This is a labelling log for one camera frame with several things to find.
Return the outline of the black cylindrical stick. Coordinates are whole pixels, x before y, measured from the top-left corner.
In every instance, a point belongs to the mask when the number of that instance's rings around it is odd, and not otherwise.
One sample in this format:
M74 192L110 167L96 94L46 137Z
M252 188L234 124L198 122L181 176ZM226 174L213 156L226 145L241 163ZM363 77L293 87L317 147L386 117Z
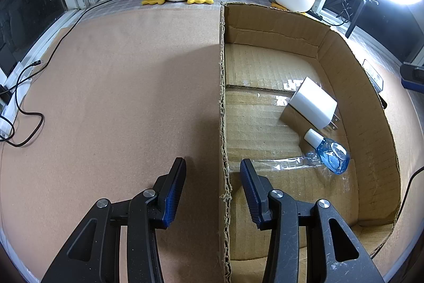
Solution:
M380 103L382 105L382 108L386 109L387 108L387 102L385 101L385 99L383 99L383 97L381 96L381 93L378 93L378 97L380 99Z

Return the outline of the small blue liquid bottle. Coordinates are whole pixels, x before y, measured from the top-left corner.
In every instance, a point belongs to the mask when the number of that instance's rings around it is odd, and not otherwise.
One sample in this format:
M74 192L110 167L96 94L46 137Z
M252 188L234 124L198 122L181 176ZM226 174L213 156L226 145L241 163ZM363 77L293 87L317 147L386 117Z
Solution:
M304 139L315 149L321 162L334 174L342 175L348 168L348 151L333 139L325 138L314 129L309 129Z

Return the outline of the white wall charger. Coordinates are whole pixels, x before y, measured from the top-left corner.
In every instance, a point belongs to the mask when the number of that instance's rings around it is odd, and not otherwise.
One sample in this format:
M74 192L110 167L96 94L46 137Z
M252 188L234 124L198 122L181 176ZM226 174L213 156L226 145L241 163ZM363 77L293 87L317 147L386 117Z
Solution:
M340 121L335 114L337 101L309 77L294 92L289 104L316 129L338 129L335 124Z

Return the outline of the brown cardboard box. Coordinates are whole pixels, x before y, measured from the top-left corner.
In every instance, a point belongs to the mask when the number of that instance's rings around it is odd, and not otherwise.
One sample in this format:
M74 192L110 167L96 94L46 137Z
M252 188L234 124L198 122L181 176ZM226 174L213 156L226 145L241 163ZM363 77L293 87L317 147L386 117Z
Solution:
M346 41L302 14L229 3L221 9L223 275L260 282L270 232L253 223L239 176L250 159L259 175L299 201L325 198L373 254L400 207L400 170L385 111ZM336 101L335 129L320 134L350 153L335 175L303 139L312 127L289 100L311 79Z

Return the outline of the patterned white lighter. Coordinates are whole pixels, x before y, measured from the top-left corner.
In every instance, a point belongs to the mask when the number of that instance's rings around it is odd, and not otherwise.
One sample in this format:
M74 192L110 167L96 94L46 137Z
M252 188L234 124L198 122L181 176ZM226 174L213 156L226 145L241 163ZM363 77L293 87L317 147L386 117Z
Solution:
M364 59L362 63L362 67L364 71L366 72L376 92L377 93L382 92L384 89L384 80L382 79L382 76L374 69L372 64L366 59Z

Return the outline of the black tripod stand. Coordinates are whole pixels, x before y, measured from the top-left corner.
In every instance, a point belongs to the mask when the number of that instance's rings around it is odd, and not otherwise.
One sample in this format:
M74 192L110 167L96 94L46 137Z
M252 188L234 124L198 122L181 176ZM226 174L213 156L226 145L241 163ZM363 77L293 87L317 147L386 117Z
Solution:
M350 0L336 0L336 1L333 1L333 2L328 4L328 7L336 6L336 5L340 4L342 6L343 10L345 11L345 13L347 15L348 22L349 22L348 29L345 33L345 37L347 39L350 37L354 28L356 27L356 22L357 22L357 20L360 16L360 14L365 9L366 5L368 3L374 4L376 6L379 5L379 0L354 0L354 1L358 1L359 5L358 5L356 11L354 12L354 14L350 15L350 13L348 12L348 2L349 1Z

